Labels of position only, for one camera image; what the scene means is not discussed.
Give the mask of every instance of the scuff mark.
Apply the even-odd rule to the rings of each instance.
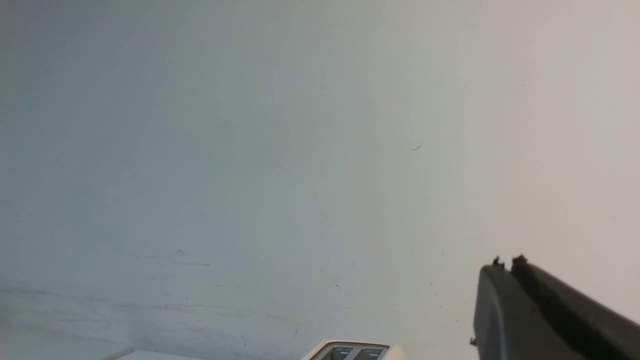
[[[320,269],[320,271],[322,271],[322,273],[326,276],[326,278],[329,279],[334,285],[336,285],[337,287],[340,287],[340,285],[338,285],[335,281],[333,281],[333,279],[329,276],[329,274],[326,273],[326,271],[324,271],[322,268]]]

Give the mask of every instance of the white wall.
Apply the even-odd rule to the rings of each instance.
[[[640,320],[637,2],[59,3],[0,9],[5,320],[472,359],[521,252]]]

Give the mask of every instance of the black object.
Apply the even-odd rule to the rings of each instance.
[[[474,330],[481,360],[640,360],[640,325],[524,256],[482,267]]]

